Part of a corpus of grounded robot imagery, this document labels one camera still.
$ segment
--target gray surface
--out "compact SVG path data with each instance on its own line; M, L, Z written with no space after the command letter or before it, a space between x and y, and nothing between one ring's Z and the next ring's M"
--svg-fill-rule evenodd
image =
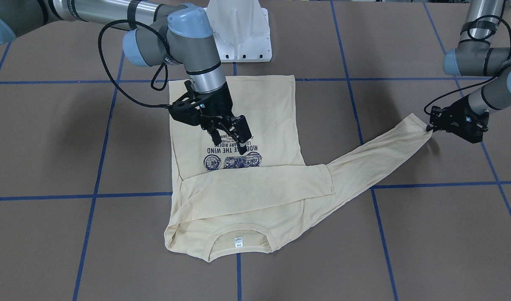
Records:
M318 79L297 82L307 164L330 162L360 144L355 113L368 141L412 112L427 121L423 105L456 88L442 73L442 47L423 4L333 3L348 83L330 2L261 3L269 9L273 60L238 64L237 73ZM454 48L466 5L427 7L443 46ZM511 11L506 19L511 23ZM207 264L167 251L166 112L140 108L118 93L109 117L114 88L104 82L1 83L106 80L97 55L100 28L53 23L14 42L3 63L1 301L71 300L76 284L79 301L234 300L238 284L244 301L393 300L395 293L400 301L511 300L511 216L488 157L480 144L444 132L376 186L381 223L367 191L282 250L242 254L242 268L234 255ZM122 35L113 30L105 40L114 76ZM494 44L507 45L503 29ZM224 68L234 73L232 64ZM154 72L125 60L121 78L150 79ZM182 66L170 69L170 79L185 77ZM168 101L167 92L144 82L122 86L143 102ZM500 181L511 181L511 109L492 116L484 145ZM433 183L444 186L427 187ZM502 187L511 206L511 184Z

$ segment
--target white plastic mount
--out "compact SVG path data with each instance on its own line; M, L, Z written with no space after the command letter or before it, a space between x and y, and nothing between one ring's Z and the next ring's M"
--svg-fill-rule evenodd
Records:
M258 0L210 0L206 10L222 62L272 59L268 11Z

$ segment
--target clothing tag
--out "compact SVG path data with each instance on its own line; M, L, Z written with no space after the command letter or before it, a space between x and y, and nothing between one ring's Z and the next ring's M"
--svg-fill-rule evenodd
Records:
M242 237L235 238L235 247L242 247Z

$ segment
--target black cable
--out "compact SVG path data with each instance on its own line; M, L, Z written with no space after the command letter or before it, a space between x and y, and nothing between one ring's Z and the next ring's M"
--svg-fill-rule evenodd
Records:
M470 25L469 25L469 28L467 28L467 35L472 39L472 40L475 40L475 41L485 41L487 40L488 38L490 38L493 34L495 34L494 31L492 31L490 34L486 35L484 38L475 38L473 36L471 36L471 29L473 27L473 25L475 25L476 22L480 21L481 19L485 19L485 18L493 18L493 19L497 19L498 20L498 23L503 23L505 26L506 26L506 29L508 30L508 36L510 38L510 51L508 53L508 58L507 60L509 60L511 58L511 28L510 28L510 25L508 25L508 23L506 21L504 21L504 19L502 19L502 15L504 15L504 6L502 6L502 12L501 12L501 17L498 17L496 15L483 15L477 19L475 19ZM460 88L460 89L457 89L457 90L454 90L454 91L450 91L444 95L441 95L440 97L437 97L436 99L434 99L433 101L430 101L427 105L425 105L424 107L424 112L427 114L427 115L432 115L432 113L428 112L427 111L427 108L429 106L431 106L434 102L442 99L443 97L447 97L448 95L452 94L452 93L456 93L456 92L459 92L459 91L463 91L463 90L466 90L466 89L469 89L469 88L473 88L473 87L476 87L476 86L480 86L481 84L487 84L488 82L491 82L492 80L494 80L495 78L497 78L498 76L500 76L500 74L502 73L502 71L504 71L504 69L506 69L507 67L511 66L511 63L510 64L507 64L507 65L504 65L504 66L501 66L500 69L498 69L497 73L492 76L491 78L489 78L488 80L485 80L483 82L479 82L477 84L471 84L470 86L467 86L467 87L463 87L463 88Z
M97 37L97 47L99 48L99 57L101 58L101 63L103 63L103 68L105 68L105 72L107 73L107 76L109 77L110 82L112 82L112 84L114 84L114 87L116 87L116 89L118 89L118 91L120 91L123 95L125 95L125 97L127 97L129 100L133 101L133 103L136 103L137 105L142 105L143 107L146 107L146 108L165 108L165 109L170 108L172 105L169 105L166 103L162 104L162 105L149 105L147 103L137 101L136 99L131 97L129 94L127 94L127 92L123 91L123 89L116 83L116 81L112 77L112 74L110 74L109 67L107 67L107 63L105 62L105 57L103 56L103 48L102 48L103 34L105 33L105 31L107 29L109 29L110 27L113 27L113 25L120 24L120 23L133 23L135 25L138 25L145 29L148 29L149 31L154 33L159 38L159 40L163 43L164 48L166 49L166 52L167 53L170 52L170 47L168 46L168 43L166 42L165 38L163 38L159 32L157 32L152 27L150 27L144 23L141 23L138 21L132 21L132 20L128 20L128 19L116 20L116 21L107 23L105 26L103 26L103 28L99 32L99 36ZM156 76L158 76L160 70L164 67L164 65L165 65L164 63L160 65L159 69L156 72ZM168 81L168 71L167 71L167 78L164 80L164 87L158 88L158 91L164 90L164 88L166 87L167 81Z

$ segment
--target black band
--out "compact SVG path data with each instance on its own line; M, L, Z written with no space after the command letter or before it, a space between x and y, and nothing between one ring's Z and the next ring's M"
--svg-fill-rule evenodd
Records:
M51 11L53 12L53 15L55 15L58 19L63 20L60 15L58 15L55 5L53 5L53 0L49 0L49 8L51 8Z
M461 40L458 44L461 44L463 42L482 42L482 43L486 43L488 45L491 45L491 43L486 41L486 40L473 40L471 38L468 38L467 40Z
M462 34L463 32L466 32L468 29L477 29L477 28L478 29L489 29L492 32L496 32L496 30L498 29L498 25L491 21L484 21L484 20L479 20L476 22L475 21L467 22L461 27L460 34Z
M493 109L493 110L495 110L495 111L500 111L500 110L501 110L501 109L497 109L497 108L495 108L494 106L492 106L492 105L491 105L491 104L487 101L486 96L484 95L484 87L482 87L482 88L480 89L480 94L482 95L482 100L484 101L484 103L485 103L486 105L488 105L488 107L492 108L492 109Z
M157 8L155 9L155 14L153 15L153 21L155 22L157 20L157 14L158 14L158 9L163 6L164 4L159 4L157 6Z
M70 11L71 15L76 17L76 19L88 22L86 20L83 20L81 17L79 17L79 14L77 13L77 9L75 8L75 0L68 0L68 10Z
M490 48L488 50L488 54L486 54L486 59L484 61L484 76L488 76L488 63L489 63L489 57L491 56L491 51L493 51L493 48Z
M43 25L47 24L47 21L49 20L49 13L47 13L47 7L46 4L43 2L43 0L37 0L38 4L40 5L40 8L42 8L43 13Z
M131 0L129 2L129 7L127 8L127 19L130 21L136 21L137 20L137 6L138 3L142 0ZM129 23L129 27L131 27L132 30L137 29L137 26L133 23Z
M187 74L188 75L200 75L200 74L207 74L215 69L217 69L218 67L220 67L221 65L221 62L217 63L217 65L214 65L210 68L207 68L205 70L202 70L202 71L196 71L196 72L191 72L191 71L187 71Z

